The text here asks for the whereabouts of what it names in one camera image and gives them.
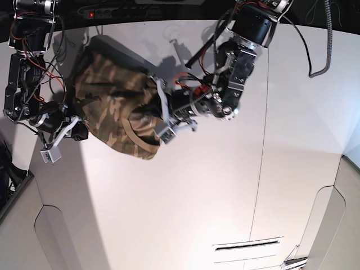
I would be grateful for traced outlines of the robot arm, image right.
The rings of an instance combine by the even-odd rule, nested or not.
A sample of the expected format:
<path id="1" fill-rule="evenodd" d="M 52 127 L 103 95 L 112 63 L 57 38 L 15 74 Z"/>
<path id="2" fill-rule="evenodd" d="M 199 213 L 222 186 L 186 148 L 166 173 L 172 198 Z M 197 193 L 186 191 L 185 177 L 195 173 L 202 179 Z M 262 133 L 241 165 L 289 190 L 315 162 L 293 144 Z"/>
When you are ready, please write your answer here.
<path id="1" fill-rule="evenodd" d="M 168 143 L 181 129 L 197 129 L 196 116 L 212 115 L 231 120 L 239 112 L 245 82 L 253 73 L 257 47 L 268 48 L 277 24 L 287 13 L 292 1 L 236 1 L 217 21 L 213 36 L 191 57 L 185 67 L 195 62 L 203 65 L 209 48 L 213 49 L 214 70 L 198 78 L 182 72 L 173 78 L 178 90 L 165 92 L 158 79 L 161 122 L 155 134 Z"/>

